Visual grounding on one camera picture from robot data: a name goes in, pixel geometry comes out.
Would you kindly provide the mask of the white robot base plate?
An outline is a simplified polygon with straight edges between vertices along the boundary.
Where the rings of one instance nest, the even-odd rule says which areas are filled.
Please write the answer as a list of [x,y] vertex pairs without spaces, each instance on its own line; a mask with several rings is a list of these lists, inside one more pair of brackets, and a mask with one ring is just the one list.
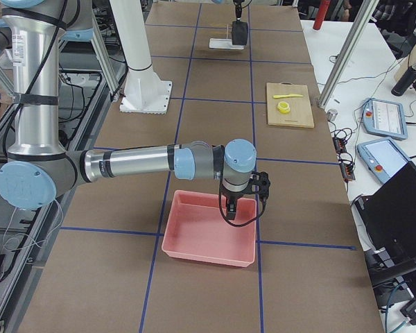
[[141,81],[125,83],[120,111],[129,113],[166,114],[173,83],[160,80],[157,87],[147,89]]

